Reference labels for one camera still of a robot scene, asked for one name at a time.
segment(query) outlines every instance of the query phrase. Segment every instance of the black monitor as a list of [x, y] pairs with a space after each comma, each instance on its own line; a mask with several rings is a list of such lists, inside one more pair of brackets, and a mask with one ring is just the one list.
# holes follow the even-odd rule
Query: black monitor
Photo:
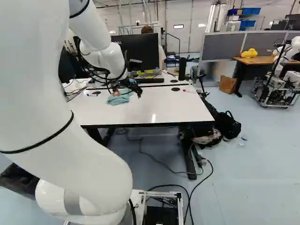
[[58, 77], [61, 83], [69, 83], [70, 80], [75, 79], [75, 70], [71, 63], [69, 53], [63, 47], [60, 54], [60, 63], [58, 66]]
[[112, 36], [112, 42], [120, 45], [125, 59], [142, 61], [142, 71], [159, 69], [157, 33]]

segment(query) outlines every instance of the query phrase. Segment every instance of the keyboard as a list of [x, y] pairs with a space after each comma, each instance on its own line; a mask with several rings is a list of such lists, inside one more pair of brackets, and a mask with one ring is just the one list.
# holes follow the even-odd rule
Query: keyboard
[[165, 82], [164, 78], [141, 78], [136, 79], [136, 82], [139, 83], [163, 83]]

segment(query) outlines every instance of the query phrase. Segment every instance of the speaker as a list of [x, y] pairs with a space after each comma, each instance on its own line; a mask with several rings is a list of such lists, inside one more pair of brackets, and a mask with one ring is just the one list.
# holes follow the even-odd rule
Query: speaker
[[184, 81], [186, 79], [186, 67], [187, 67], [187, 59], [181, 57], [179, 60], [179, 76], [178, 80]]

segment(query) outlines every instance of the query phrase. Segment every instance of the blue bin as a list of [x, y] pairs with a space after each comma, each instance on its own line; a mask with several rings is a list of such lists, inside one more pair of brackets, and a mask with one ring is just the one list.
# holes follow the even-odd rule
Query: blue bin
[[229, 9], [227, 15], [237, 15], [238, 8]]
[[240, 31], [245, 31], [247, 27], [254, 27], [256, 20], [242, 20], [240, 22]]
[[243, 15], [258, 15], [262, 8], [243, 8]]

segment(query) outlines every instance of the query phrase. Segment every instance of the teal cloth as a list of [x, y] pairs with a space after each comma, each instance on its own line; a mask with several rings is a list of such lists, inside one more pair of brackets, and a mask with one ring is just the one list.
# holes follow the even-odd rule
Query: teal cloth
[[127, 103], [129, 102], [130, 96], [133, 95], [133, 92], [130, 92], [129, 89], [121, 89], [119, 90], [119, 92], [121, 93], [120, 96], [111, 95], [110, 97], [108, 97], [107, 103], [110, 105], [120, 105], [123, 103]]

